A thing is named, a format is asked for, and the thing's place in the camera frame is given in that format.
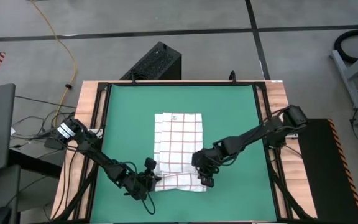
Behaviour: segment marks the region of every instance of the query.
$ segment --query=checkered towel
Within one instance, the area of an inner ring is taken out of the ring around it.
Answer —
[[[164,113],[155,115],[154,172],[162,176],[159,190],[206,191],[201,185],[191,156],[203,148],[201,114]]]

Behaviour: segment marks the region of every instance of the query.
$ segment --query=black metal frame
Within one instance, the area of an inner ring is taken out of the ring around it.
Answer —
[[[259,122],[260,123],[262,122],[263,117],[262,117],[262,111],[261,111],[260,103],[259,103],[258,90],[260,90],[262,92],[262,97],[263,97],[263,100],[264,100],[264,105],[265,105],[264,107],[265,107],[266,115],[270,116],[272,114],[272,112],[270,110],[269,98],[267,96],[267,89],[266,89],[265,82],[263,82],[263,81],[261,81],[261,82],[258,82],[258,81],[256,81],[256,82],[237,82],[235,74],[234,75],[231,74],[230,79],[232,80],[232,82],[218,82],[218,83],[216,83],[216,82],[99,83],[90,128],[95,128],[96,118],[98,116],[98,108],[100,106],[101,93],[102,93],[103,90],[106,90],[106,97],[104,99],[104,107],[103,107],[102,121],[101,121],[101,127],[100,127],[100,128],[103,129],[103,133],[104,133],[104,128],[105,128],[105,125],[106,125],[108,105],[109,105],[109,99],[110,99],[110,95],[111,95],[111,86],[112,85],[117,85],[117,86],[183,86],[183,85],[186,85],[186,86],[249,86],[249,85],[251,85],[252,89],[253,89],[253,92],[254,92],[255,106],[257,108]],[[264,145],[266,163],[271,162],[270,154],[269,154],[269,146],[266,145],[265,141],[262,141],[262,142],[263,142],[263,145]],[[279,155],[279,153],[277,151],[275,151],[275,157],[276,157],[275,162],[276,162],[276,165],[277,165],[280,180],[282,181],[284,186],[286,186],[285,176],[284,176],[284,171],[283,171],[283,166],[282,166],[282,161],[281,161],[280,155]],[[81,173],[80,185],[84,182],[84,180],[86,178],[86,171],[88,170],[88,165],[89,165],[89,159],[85,158],[84,163],[83,163],[82,173]],[[279,208],[279,205],[278,205],[278,198],[277,198],[277,192],[276,192],[276,188],[275,188],[275,183],[274,183],[274,181],[272,179],[273,174],[269,169],[268,169],[268,175],[269,175],[270,186],[271,186],[271,189],[272,189],[272,197],[273,197],[273,204],[274,204],[274,207],[275,207],[275,213],[276,213],[277,219],[279,219],[279,218],[282,218],[282,217],[281,217],[280,208]],[[96,178],[92,181],[92,183],[90,185],[90,189],[89,189],[89,197],[88,197],[88,203],[87,203],[87,206],[86,206],[86,214],[85,214],[85,219],[87,219],[87,220],[90,220],[90,218],[91,218],[91,211],[92,211],[92,207],[93,207],[95,186],[96,186]],[[284,199],[284,203],[285,203],[285,208],[286,208],[286,211],[287,211],[287,217],[293,218],[292,212],[291,212],[292,209],[291,209],[291,206],[288,203],[288,200]],[[74,217],[73,217],[74,219],[79,218],[78,217],[79,216],[79,211],[80,211],[80,205],[77,205],[77,207],[75,208],[75,212],[74,212]]]

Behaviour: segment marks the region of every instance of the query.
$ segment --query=black box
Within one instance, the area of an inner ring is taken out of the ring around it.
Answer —
[[[158,42],[120,80],[181,80],[181,53]]]

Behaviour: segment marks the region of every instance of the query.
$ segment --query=concrete floor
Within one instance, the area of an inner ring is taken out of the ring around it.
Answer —
[[[251,0],[257,27],[358,25],[358,0]],[[251,28],[243,0],[48,0],[37,5],[57,34],[102,34],[159,30]],[[358,142],[349,119],[352,104],[334,66],[328,59],[337,36],[346,30],[261,32],[260,39],[272,80],[283,80],[290,103],[300,105],[310,118],[334,120],[358,188]],[[50,35],[29,1],[0,0],[0,37]],[[83,80],[121,78],[158,41],[183,54],[183,79],[227,79],[235,70],[241,79],[263,79],[257,47],[251,32],[236,34],[163,35],[64,40],[78,62],[74,89],[66,105],[75,106]],[[346,50],[358,56],[358,39]],[[6,58],[0,68],[0,85],[15,83],[16,94],[58,103],[70,79],[69,55],[54,40],[0,42]],[[53,105],[16,98],[14,121],[34,115],[45,117]],[[17,127],[31,134],[39,127],[28,120]],[[21,149],[37,157],[50,149],[33,142]],[[62,153],[45,157],[61,164]],[[38,175],[22,174],[21,186]],[[22,223],[45,221],[50,213],[57,181],[45,179],[21,195]]]

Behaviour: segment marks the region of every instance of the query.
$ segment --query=yellow cable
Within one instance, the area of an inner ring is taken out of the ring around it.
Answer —
[[[73,80],[75,79],[76,75],[77,75],[77,63],[75,62],[75,59],[74,59],[74,56],[73,54],[70,52],[70,50],[68,49],[68,47],[63,44],[62,41],[59,40],[59,38],[57,37],[56,33],[55,33],[55,30],[53,29],[52,25],[50,25],[49,23],[49,20],[47,19],[47,17],[41,12],[41,10],[38,8],[38,6],[35,4],[35,2],[33,0],[30,0],[31,3],[34,5],[34,7],[36,8],[36,10],[41,14],[41,16],[43,17],[43,19],[45,20],[45,22],[48,24],[50,30],[52,31],[53,35],[55,36],[55,39],[57,40],[57,42],[59,42],[59,44],[61,44],[66,50],[67,52],[70,54],[70,57],[71,57],[71,60],[73,61],[73,67],[74,67],[74,72],[73,72],[73,75],[71,76],[71,79],[70,81],[68,82],[68,84],[72,84],[73,83]],[[62,104],[63,104],[63,101],[66,97],[66,94],[67,94],[67,91],[68,91],[68,88],[66,87],[66,90],[65,92],[63,93],[62,95],[62,98],[60,99],[60,103],[59,103],[59,107],[57,108],[56,110],[56,114],[55,116],[57,116],[60,112],[60,109],[62,108]]]

